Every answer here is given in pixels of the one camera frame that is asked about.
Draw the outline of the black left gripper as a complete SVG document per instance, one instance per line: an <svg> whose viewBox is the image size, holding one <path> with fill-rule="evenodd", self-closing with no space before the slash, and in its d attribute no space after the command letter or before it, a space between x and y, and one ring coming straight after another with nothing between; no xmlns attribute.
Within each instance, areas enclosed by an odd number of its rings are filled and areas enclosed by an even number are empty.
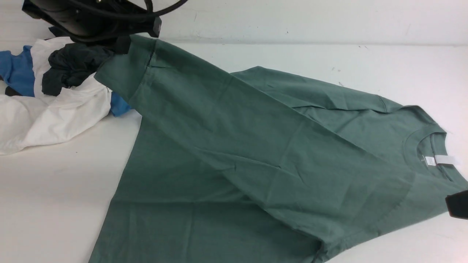
<svg viewBox="0 0 468 263"><path fill-rule="evenodd" d="M162 20L117 20L102 17L71 5L67 0L25 0L22 11L34 19L48 22L56 37L70 37L75 43L111 46L130 38L130 35L148 33L159 37Z"/></svg>

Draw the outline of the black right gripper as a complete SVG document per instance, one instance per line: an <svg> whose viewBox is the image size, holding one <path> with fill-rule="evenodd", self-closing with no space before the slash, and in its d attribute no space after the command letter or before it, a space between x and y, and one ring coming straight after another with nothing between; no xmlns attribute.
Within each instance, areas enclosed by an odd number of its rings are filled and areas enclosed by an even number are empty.
<svg viewBox="0 0 468 263"><path fill-rule="evenodd" d="M448 213L453 218L468 219L468 191L464 190L459 193L446 197L446 206Z"/></svg>

